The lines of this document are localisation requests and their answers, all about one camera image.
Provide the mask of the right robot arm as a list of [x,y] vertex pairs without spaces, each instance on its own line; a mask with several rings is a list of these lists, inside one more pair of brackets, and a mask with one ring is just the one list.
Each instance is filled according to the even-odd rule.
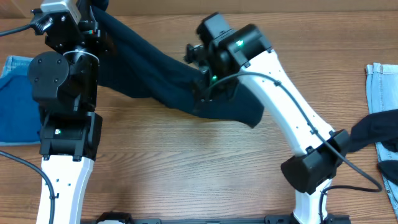
[[203,73],[193,86],[196,107],[222,95],[233,99],[244,85],[275,119],[292,150],[281,169],[295,189],[295,208],[290,215],[268,215],[264,222],[349,223],[349,216],[327,212],[325,193],[348,152],[348,133],[335,131],[316,114],[254,24],[235,30],[214,13],[202,20],[197,34],[201,44],[187,45],[185,54],[185,61]]

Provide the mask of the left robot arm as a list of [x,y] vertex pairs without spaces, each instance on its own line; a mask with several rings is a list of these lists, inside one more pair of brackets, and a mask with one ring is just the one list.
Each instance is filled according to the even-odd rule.
[[103,119],[95,111],[100,55],[113,48],[91,1],[44,1],[31,22],[48,52],[34,57],[28,78],[38,103],[41,170],[38,223],[80,223]]

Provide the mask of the dark navy t-shirt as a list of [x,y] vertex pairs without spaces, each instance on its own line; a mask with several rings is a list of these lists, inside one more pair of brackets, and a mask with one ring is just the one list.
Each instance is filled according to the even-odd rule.
[[109,15],[108,4],[93,1],[91,5],[95,19],[116,48],[99,58],[99,85],[131,98],[154,98],[168,108],[200,118],[233,120],[252,128],[260,123],[264,107],[244,85],[237,87],[233,100],[226,95],[208,102],[196,100],[193,83],[201,78],[201,72],[163,54]]

